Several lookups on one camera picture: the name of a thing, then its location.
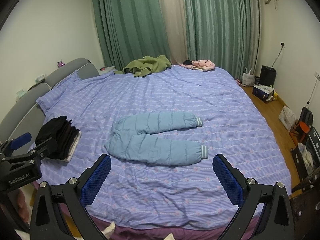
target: curtain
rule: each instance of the curtain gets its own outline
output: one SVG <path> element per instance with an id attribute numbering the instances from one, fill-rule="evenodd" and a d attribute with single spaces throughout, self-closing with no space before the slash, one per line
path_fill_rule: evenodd
<path id="1" fill-rule="evenodd" d="M 167 30 L 172 64 L 188 59 L 184 0 L 159 0 Z"/>
<path id="2" fill-rule="evenodd" d="M 190 60 L 209 59 L 240 78 L 251 41 L 249 0 L 185 0 Z"/>
<path id="3" fill-rule="evenodd" d="M 261 10 L 260 0 L 249 0 L 251 11 L 251 41 L 249 50 L 248 70 L 255 73 L 261 38 Z"/>
<path id="4" fill-rule="evenodd" d="M 159 0 L 92 0 L 105 66 L 122 70 L 144 56 L 170 57 Z"/>

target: box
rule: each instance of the box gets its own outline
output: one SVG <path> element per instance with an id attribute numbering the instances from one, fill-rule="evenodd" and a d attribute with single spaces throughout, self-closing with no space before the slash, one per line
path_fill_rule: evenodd
<path id="1" fill-rule="evenodd" d="M 252 94 L 257 98 L 260 98 L 264 102 L 268 102 L 272 99 L 275 89 L 264 85 L 253 86 Z"/>

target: black clothes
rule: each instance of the black clothes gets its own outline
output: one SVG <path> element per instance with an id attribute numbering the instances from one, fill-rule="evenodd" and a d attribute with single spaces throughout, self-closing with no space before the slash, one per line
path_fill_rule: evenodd
<path id="1" fill-rule="evenodd" d="M 187 59 L 187 60 L 183 63 L 183 65 L 192 65 L 192 62 Z"/>
<path id="2" fill-rule="evenodd" d="M 36 145 L 43 143 L 50 137 L 54 138 L 58 143 L 58 149 L 50 154 L 48 158 L 55 160 L 67 158 L 70 147 L 79 133 L 79 130 L 71 126 L 71 122 L 72 120 L 67 121 L 66 116 L 60 116 L 51 119 L 41 127 L 36 138 Z"/>

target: cable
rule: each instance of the cable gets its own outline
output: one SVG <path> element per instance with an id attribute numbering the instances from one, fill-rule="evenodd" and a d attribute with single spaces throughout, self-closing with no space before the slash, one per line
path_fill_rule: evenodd
<path id="1" fill-rule="evenodd" d="M 282 45 L 282 48 L 281 48 L 281 50 L 280 50 L 280 53 L 279 53 L 278 57 L 276 58 L 276 60 L 275 60 L 274 63 L 272 64 L 272 68 L 273 68 L 273 66 L 275 65 L 275 63 L 276 63 L 276 61 L 278 60 L 278 58 L 280 57 L 280 54 L 281 54 L 281 52 L 282 52 L 283 47 L 284 47 L 284 46 Z"/>
<path id="2" fill-rule="evenodd" d="M 276 9 L 276 11 L 278 11 L 278 0 L 273 0 L 273 2 L 275 3 L 275 9 Z"/>
<path id="3" fill-rule="evenodd" d="M 320 79 L 320 76 L 318 75 L 318 76 L 317 76 L 316 83 L 315 83 L 315 86 L 313 87 L 313 91 L 312 91 L 312 93 L 311 93 L 311 96 L 310 96 L 310 98 L 309 98 L 309 100 L 308 100 L 308 103 L 307 103 L 306 107 L 310 105 L 310 100 L 311 100 L 311 98 L 312 98 L 312 96 L 313 96 L 313 93 L 315 92 L 316 85 L 317 85 L 319 79 Z"/>

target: metal bolt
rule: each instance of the metal bolt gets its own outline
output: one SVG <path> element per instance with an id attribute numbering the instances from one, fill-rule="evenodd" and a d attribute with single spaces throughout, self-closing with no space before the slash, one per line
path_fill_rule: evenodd
<path id="1" fill-rule="evenodd" d="M 284 184 L 280 181 L 277 183 L 277 185 L 278 185 L 278 187 L 284 187 Z"/>
<path id="2" fill-rule="evenodd" d="M 43 182 L 40 183 L 40 187 L 45 187 L 45 186 L 47 186 L 47 182 L 46 181 L 43 181 Z"/>
<path id="3" fill-rule="evenodd" d="M 253 184 L 256 183 L 255 179 L 253 179 L 253 178 L 249 178 L 247 181 L 248 181 L 248 183 L 251 184 L 251 185 L 253 185 Z"/>
<path id="4" fill-rule="evenodd" d="M 77 178 L 71 178 L 68 182 L 69 184 L 75 184 L 77 182 Z"/>

